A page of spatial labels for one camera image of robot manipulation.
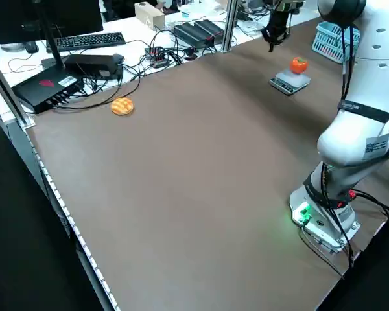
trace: digital scale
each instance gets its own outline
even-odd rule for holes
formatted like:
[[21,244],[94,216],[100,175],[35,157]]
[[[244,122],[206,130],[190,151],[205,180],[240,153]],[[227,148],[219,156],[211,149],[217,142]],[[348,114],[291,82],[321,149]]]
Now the digital scale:
[[292,95],[309,85],[311,79],[303,73],[293,73],[286,69],[269,80],[271,86],[286,95]]

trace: blue basket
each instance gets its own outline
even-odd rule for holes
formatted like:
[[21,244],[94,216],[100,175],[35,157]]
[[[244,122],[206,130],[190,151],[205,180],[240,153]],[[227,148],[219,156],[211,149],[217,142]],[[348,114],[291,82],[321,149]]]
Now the blue basket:
[[[353,56],[356,54],[359,41],[360,32],[353,28]],[[350,28],[344,31],[344,42],[346,43],[346,57],[344,60],[348,61],[350,57]],[[328,21],[318,24],[312,50],[336,63],[343,63],[342,29]]]

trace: orange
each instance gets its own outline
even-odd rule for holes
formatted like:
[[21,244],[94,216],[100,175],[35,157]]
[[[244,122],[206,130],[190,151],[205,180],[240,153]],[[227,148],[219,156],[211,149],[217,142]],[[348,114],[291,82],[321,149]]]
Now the orange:
[[293,73],[303,73],[307,70],[309,63],[301,57],[295,57],[290,64]]

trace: black keyboard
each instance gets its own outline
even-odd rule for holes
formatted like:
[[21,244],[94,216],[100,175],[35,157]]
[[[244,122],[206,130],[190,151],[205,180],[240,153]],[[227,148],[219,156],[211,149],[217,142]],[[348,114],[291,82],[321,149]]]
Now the black keyboard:
[[[111,32],[107,34],[87,34],[84,36],[65,37],[55,39],[58,51],[75,51],[82,49],[94,49],[97,47],[113,47],[115,45],[125,44],[123,35],[120,32]],[[46,51],[51,52],[49,43],[46,43]]]

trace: white table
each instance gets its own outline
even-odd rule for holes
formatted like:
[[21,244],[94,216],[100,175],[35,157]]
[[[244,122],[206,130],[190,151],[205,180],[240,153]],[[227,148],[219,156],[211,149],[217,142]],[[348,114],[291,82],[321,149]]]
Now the white table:
[[[304,21],[308,21],[320,16],[317,9],[314,8],[314,3],[312,2],[314,1],[310,1],[308,8],[306,6],[302,8],[300,15],[293,16],[291,25],[297,25],[299,23],[303,23]],[[180,13],[166,16],[166,28],[171,29],[175,22],[191,21],[193,19],[199,19],[203,16],[208,16],[205,17],[205,19],[214,21],[218,26],[224,28],[226,13],[221,6],[214,2],[214,0],[203,2],[201,5],[198,5],[191,11],[190,16],[187,18],[182,17]],[[233,31],[233,44],[241,44],[254,38],[261,37],[261,34],[256,30],[265,26],[268,23],[268,20],[269,16],[261,18],[257,23],[240,21],[239,26],[236,27]],[[136,17],[111,21],[104,23],[103,25],[104,30],[102,32],[122,32],[126,42],[142,40],[143,42],[150,44],[156,34],[153,30],[149,29],[146,25],[140,22]],[[164,32],[156,36],[155,45],[162,46],[164,48],[173,47],[174,40],[175,39],[172,34]],[[124,64],[133,66],[139,63],[140,57],[144,55],[144,48],[147,46],[143,42],[135,41],[116,47],[86,50],[83,54],[113,55],[117,53],[125,57]],[[52,54],[48,54],[46,52],[45,41],[37,41],[37,44],[39,47],[39,52],[33,54],[29,59],[27,59],[29,54],[27,54],[26,51],[5,52],[0,48],[0,70],[2,70],[2,72],[5,74],[5,77],[11,87],[42,71],[43,68],[40,65],[41,60],[44,58],[52,57]],[[179,41],[179,44],[181,46],[186,45],[182,41]],[[68,52],[61,53],[62,56],[68,54]],[[141,66],[141,68],[148,66],[148,61],[144,61]],[[154,71],[156,70],[148,69],[147,73],[152,73]],[[132,77],[132,74],[124,71],[123,83],[127,83]],[[107,84],[112,86],[116,84],[116,81],[108,82]],[[8,122],[14,119],[13,114],[11,113],[1,95],[0,115],[4,122]]]

